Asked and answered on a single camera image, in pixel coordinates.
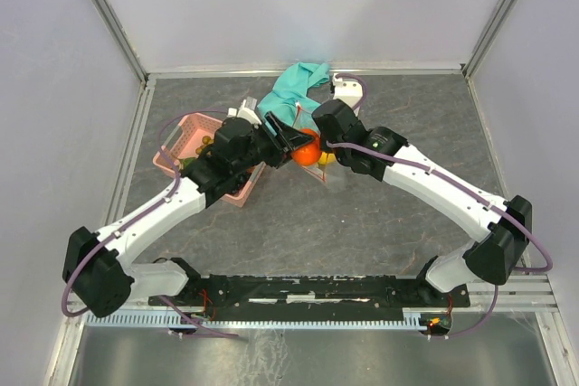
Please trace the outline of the yellow lemon fruit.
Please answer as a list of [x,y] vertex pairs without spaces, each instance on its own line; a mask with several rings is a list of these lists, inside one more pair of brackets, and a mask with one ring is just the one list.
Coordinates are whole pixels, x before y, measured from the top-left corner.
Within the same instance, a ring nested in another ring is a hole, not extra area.
[[322,152],[318,160],[318,165],[326,166],[334,164],[337,161],[336,156],[333,153]]

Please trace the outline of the clear zip top bag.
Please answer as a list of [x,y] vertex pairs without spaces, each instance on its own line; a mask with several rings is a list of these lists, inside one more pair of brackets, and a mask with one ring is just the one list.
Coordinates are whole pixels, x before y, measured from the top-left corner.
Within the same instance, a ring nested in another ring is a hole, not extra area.
[[324,184],[330,192],[343,191],[346,188],[346,169],[337,162],[334,154],[322,150],[321,134],[311,112],[299,103],[296,104],[292,127],[314,137],[313,142],[293,152],[294,162]]

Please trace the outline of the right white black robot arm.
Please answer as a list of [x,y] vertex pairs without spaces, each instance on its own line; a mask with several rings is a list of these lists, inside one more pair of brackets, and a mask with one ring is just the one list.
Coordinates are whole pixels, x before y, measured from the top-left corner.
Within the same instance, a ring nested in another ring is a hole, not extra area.
[[452,253],[435,258],[415,295],[435,306],[448,292],[479,278],[504,285],[529,243],[532,204],[516,195],[507,200],[488,193],[443,169],[405,137],[387,127],[367,129],[354,110],[332,99],[312,114],[322,146],[357,174],[367,174],[431,205],[469,236]]

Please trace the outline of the longan bunch with leaves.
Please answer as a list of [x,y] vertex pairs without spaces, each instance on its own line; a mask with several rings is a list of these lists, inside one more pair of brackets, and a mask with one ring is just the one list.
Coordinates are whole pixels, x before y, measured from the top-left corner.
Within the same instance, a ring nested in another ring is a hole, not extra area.
[[213,142],[214,142],[213,137],[203,136],[201,145],[196,148],[195,153],[191,156],[179,160],[181,167],[184,168],[185,166],[196,160],[200,155],[203,155],[205,153],[206,148]]

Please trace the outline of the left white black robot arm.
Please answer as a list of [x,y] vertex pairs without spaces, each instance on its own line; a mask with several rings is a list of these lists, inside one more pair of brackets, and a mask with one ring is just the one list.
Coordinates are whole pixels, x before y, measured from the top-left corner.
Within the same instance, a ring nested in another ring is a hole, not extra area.
[[129,300],[172,297],[192,304],[200,283],[180,259],[138,264],[136,258],[180,222],[205,211],[227,194],[239,191],[250,170],[261,163],[281,167],[294,151],[313,143],[314,136],[267,113],[258,123],[230,117],[214,140],[174,181],[132,213],[97,230],[77,229],[69,238],[62,278],[66,283],[62,312],[70,294],[96,317],[113,314]]

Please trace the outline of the teal cloth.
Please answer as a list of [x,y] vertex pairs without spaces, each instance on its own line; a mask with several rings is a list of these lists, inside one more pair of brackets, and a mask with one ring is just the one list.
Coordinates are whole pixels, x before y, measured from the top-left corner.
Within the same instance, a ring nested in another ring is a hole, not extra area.
[[320,103],[311,99],[308,92],[330,80],[327,63],[298,62],[288,67],[276,80],[272,90],[257,105],[260,114],[271,112],[280,121],[291,126],[298,115],[298,107],[307,112]]

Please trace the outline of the orange tangerine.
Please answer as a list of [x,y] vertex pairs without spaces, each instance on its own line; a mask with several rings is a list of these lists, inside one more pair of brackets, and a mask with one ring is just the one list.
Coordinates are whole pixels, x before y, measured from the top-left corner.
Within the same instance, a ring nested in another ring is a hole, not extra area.
[[310,166],[315,164],[322,155],[320,137],[315,130],[310,128],[302,128],[300,131],[313,136],[314,140],[311,143],[298,148],[291,154],[291,156],[298,165]]

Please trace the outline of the pink plastic basket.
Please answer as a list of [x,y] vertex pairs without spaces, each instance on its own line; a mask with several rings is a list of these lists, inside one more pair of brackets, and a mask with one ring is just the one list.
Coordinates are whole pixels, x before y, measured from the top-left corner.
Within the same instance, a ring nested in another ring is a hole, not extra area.
[[[196,148],[201,145],[202,137],[214,137],[214,133],[221,125],[221,120],[212,118],[205,114],[194,113],[186,115],[181,118],[177,125],[179,136],[176,142],[170,148],[162,146],[162,150],[173,159],[173,165],[178,169],[184,169],[181,167],[179,160],[193,155]],[[226,194],[222,200],[231,205],[242,208],[249,199],[249,196],[264,169],[264,163],[251,168],[248,171],[249,179],[245,185],[236,194]]]

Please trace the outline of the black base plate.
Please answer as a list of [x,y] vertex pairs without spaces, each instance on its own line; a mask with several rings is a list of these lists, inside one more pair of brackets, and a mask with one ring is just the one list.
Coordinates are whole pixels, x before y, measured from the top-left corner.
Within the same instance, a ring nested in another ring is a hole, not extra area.
[[405,308],[469,307],[466,286],[441,293],[421,278],[256,277],[193,278],[169,301],[200,308],[215,321],[398,321]]

